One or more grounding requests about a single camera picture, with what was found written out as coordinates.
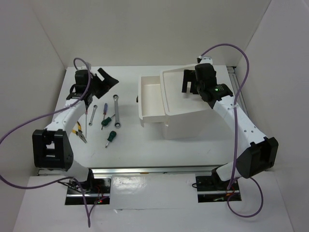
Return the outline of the green long screwdriver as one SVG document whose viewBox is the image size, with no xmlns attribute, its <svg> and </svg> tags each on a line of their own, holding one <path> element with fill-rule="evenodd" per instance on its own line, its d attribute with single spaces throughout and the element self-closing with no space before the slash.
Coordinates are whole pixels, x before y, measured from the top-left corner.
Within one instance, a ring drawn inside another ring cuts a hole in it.
<svg viewBox="0 0 309 232">
<path fill-rule="evenodd" d="M 103 127 L 108 126 L 114 117 L 115 117 L 115 114 L 112 115 L 111 117 L 107 117 L 106 119 L 102 120 L 101 127 L 103 128 Z"/>
</svg>

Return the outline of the green stubby screwdriver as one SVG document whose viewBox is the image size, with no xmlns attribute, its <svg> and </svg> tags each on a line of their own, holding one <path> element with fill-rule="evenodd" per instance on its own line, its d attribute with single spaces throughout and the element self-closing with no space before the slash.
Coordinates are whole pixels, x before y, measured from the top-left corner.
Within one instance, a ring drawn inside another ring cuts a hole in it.
<svg viewBox="0 0 309 232">
<path fill-rule="evenodd" d="M 116 131 L 113 130 L 113 131 L 110 132 L 110 134 L 109 134 L 109 136 L 107 138 L 107 143 L 105 145 L 105 148 L 108 147 L 109 143 L 111 143 L 115 139 L 116 136 L 117 136 L 117 132 Z"/>
</svg>

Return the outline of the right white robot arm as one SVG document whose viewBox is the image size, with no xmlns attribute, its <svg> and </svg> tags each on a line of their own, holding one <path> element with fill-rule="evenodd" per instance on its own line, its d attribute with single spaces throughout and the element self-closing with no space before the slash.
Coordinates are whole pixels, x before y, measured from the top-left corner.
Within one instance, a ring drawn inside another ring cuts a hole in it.
<svg viewBox="0 0 309 232">
<path fill-rule="evenodd" d="M 226 84 L 218 84 L 216 71 L 209 63 L 198 64 L 183 71 L 182 92 L 198 94 L 235 133 L 234 155 L 230 163 L 212 170 L 211 185 L 229 189 L 240 177 L 250 178 L 273 167 L 279 147 L 275 137 L 267 138 L 234 102 L 233 92 Z"/>
</svg>

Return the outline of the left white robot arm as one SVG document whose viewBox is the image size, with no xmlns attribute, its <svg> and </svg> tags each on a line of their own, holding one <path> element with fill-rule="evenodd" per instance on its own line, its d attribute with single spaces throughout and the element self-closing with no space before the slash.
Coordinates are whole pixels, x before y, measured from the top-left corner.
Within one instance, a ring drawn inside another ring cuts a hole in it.
<svg viewBox="0 0 309 232">
<path fill-rule="evenodd" d="M 102 68 L 95 74 L 86 69 L 75 72 L 75 83 L 66 97 L 66 110 L 60 112 L 43 130 L 33 132 L 35 167 L 61 171 L 64 176 L 77 179 L 78 187 L 83 192 L 93 191 L 93 172 L 74 160 L 69 135 L 79 118 L 87 111 L 93 97 L 100 99 L 118 82 Z"/>
</svg>

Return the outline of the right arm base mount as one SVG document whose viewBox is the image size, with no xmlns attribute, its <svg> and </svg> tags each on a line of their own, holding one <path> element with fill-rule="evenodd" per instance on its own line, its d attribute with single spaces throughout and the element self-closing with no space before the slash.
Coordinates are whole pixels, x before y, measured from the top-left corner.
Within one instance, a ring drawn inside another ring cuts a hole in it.
<svg viewBox="0 0 309 232">
<path fill-rule="evenodd" d="M 230 201 L 242 201 L 238 181 L 235 181 L 227 190 L 229 181 L 215 185 L 208 173 L 195 174 L 192 187 L 197 191 L 198 203 L 220 203 Z"/>
</svg>

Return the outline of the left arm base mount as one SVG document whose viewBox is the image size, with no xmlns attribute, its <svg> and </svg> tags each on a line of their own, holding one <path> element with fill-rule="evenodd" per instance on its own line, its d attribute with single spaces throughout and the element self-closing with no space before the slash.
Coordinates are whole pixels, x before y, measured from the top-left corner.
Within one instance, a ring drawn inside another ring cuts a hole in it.
<svg viewBox="0 0 309 232">
<path fill-rule="evenodd" d="M 110 177 L 95 178 L 92 187 L 84 190 L 87 205 L 93 205 L 94 203 L 99 205 L 110 204 L 111 181 Z M 65 205 L 84 204 L 82 191 L 77 183 L 73 180 L 68 182 L 59 181 L 58 183 L 67 189 Z"/>
</svg>

